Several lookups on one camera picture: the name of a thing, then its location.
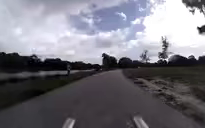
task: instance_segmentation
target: tree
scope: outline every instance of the tree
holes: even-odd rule
[[[113,56],[110,56],[106,53],[102,54],[103,57],[103,67],[104,68],[116,68],[117,67],[117,59]]]
[[[132,60],[128,57],[122,57],[119,60],[118,65],[120,68],[131,68],[132,67]]]
[[[188,59],[181,55],[173,55],[168,60],[169,65],[186,66],[189,64]]]
[[[144,50],[143,53],[140,55],[141,61],[144,63],[148,63],[150,61],[148,50]]]
[[[161,37],[161,43],[162,43],[162,52],[158,53],[158,58],[162,61],[166,60],[169,56],[168,48],[170,46],[169,41],[167,40],[167,37]]]
[[[198,57],[198,62],[199,62],[200,64],[205,64],[205,56],[199,56],[199,57]]]
[[[190,63],[191,65],[197,64],[197,60],[196,60],[195,56],[193,56],[193,55],[190,55],[190,56],[188,57],[188,61],[189,61],[189,63]]]
[[[182,0],[182,2],[189,8],[189,11],[194,14],[195,10],[199,10],[205,19],[205,0]],[[205,34],[205,25],[197,27],[199,34]]]

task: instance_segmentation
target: asphalt road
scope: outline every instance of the asphalt road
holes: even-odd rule
[[[0,128],[132,128],[140,115],[149,128],[200,128],[140,90],[121,71],[97,74],[0,112]]]

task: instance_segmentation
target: white road marking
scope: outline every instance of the white road marking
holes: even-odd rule
[[[62,128],[73,128],[75,124],[75,119],[68,118],[63,124]]]
[[[146,122],[142,119],[141,116],[134,116],[133,118],[137,128],[149,128]]]

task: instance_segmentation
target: sky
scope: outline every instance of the sky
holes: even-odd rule
[[[101,64],[102,53],[158,60],[161,36],[169,51],[205,55],[205,36],[181,0],[0,0],[0,52]]]

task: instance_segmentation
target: person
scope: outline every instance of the person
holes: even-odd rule
[[[69,76],[70,74],[70,71],[71,71],[71,66],[70,64],[67,64],[67,75]]]

